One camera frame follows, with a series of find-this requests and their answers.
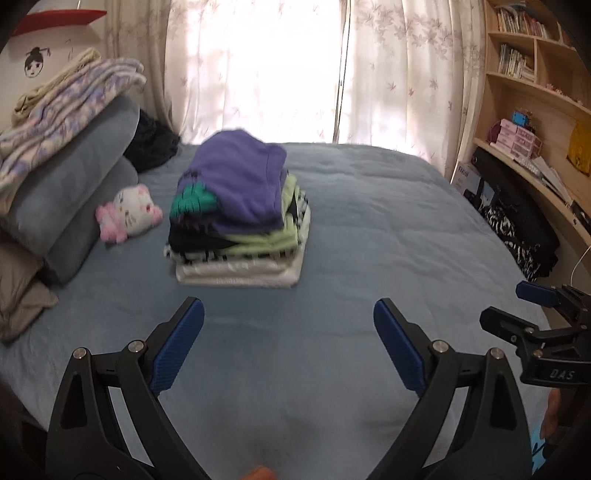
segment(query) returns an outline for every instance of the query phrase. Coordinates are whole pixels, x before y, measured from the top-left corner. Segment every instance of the orange object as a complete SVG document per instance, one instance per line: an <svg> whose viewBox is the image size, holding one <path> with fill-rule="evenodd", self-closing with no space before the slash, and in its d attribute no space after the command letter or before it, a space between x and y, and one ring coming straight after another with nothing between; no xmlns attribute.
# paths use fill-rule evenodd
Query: orange object
<svg viewBox="0 0 591 480"><path fill-rule="evenodd" d="M242 480L277 480L277 477L266 466L258 466Z"/></svg>

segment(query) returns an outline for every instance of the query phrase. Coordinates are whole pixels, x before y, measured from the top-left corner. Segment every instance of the wooden bookshelf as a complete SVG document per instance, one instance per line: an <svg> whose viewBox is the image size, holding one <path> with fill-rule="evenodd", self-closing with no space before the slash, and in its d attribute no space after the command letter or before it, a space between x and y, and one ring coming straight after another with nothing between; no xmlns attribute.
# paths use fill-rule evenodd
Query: wooden bookshelf
<svg viewBox="0 0 591 480"><path fill-rule="evenodd" d="M562 267L557 268L557 265L555 270L560 270L562 277L553 278L552 282L569 283L570 279L563 277L566 272L570 276L578 257L591 245L591 235L577 221L569 206L511 157L489 145L486 139L496 122L503 118L511 119L516 109L529 110L536 135L543 141L541 156L558 172L571 197L591 215L591 178L579 172L566 159L574 126L580 123L591 128L591 75L577 51L564 43L562 28L539 0L527 0L527 8L535 14L537 21L545 25L550 38L499 31L495 7L514 3L510 0L484 1L485 81L473 144L510 166L528 182L530 193L561 240L558 263L564 261ZM498 73L503 44L533 59L533 82ZM549 83L564 94L548 89L546 86ZM568 259L561 259L560 251L567 250L569 254L564 257ZM587 272L591 272L591 254L582 263ZM591 293L591 275L588 275L588 282L584 286Z"/></svg>

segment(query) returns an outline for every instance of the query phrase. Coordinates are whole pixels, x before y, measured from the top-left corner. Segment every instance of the box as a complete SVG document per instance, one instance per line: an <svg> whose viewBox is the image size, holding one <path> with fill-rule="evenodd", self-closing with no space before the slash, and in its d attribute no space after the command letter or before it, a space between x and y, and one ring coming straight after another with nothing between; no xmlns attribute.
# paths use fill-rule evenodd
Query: box
<svg viewBox="0 0 591 480"><path fill-rule="evenodd" d="M469 163L458 162L452 177L452 186L458 192L464 195L468 190L474 195L478 191L478 184L480 183L480 174L477 169Z"/></svg>
<svg viewBox="0 0 591 480"><path fill-rule="evenodd" d="M510 155L530 159L540 155L542 141L529 130L504 118L493 145Z"/></svg>
<svg viewBox="0 0 591 480"><path fill-rule="evenodd" d="M501 120L501 128L506 128L511 133L517 133L517 125L515 125L511 120L507 120L504 118Z"/></svg>
<svg viewBox="0 0 591 480"><path fill-rule="evenodd" d="M478 186L480 185L481 176L476 167L469 163L458 162L452 177L452 185L456 188L464 198L475 197L478 193ZM495 191L487 183L483 182L482 194L480 201L484 206L488 206L495 198Z"/></svg>

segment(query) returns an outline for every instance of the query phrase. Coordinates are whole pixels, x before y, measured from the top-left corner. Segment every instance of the floral curtain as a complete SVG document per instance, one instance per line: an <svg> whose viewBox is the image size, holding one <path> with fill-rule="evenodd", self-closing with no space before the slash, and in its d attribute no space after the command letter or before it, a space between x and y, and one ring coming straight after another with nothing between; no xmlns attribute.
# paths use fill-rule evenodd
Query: floral curtain
<svg viewBox="0 0 591 480"><path fill-rule="evenodd" d="M182 140L332 141L340 18L339 0L174 0L165 83Z"/></svg>
<svg viewBox="0 0 591 480"><path fill-rule="evenodd" d="M417 155L450 179L483 80L479 0L350 0L339 142Z"/></svg>
<svg viewBox="0 0 591 480"><path fill-rule="evenodd" d="M132 57L144 64L147 82L131 93L140 106L165 125L170 103L164 94L164 54L171 0L106 0L107 55Z"/></svg>
<svg viewBox="0 0 591 480"><path fill-rule="evenodd" d="M185 142L242 127L376 145L450 179L480 104L483 22L480 0L173 0L173 127Z"/></svg>

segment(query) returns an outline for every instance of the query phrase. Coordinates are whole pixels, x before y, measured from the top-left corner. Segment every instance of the hello kitty plush toy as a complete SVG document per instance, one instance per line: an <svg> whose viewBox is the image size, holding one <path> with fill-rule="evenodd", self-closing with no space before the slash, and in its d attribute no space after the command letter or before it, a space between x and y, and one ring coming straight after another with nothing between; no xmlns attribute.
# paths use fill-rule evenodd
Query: hello kitty plush toy
<svg viewBox="0 0 591 480"><path fill-rule="evenodd" d="M95 212L100 226L100 239L106 244L122 244L129 236L139 235L158 225L163 218L146 185L120 190L113 202L99 206Z"/></svg>

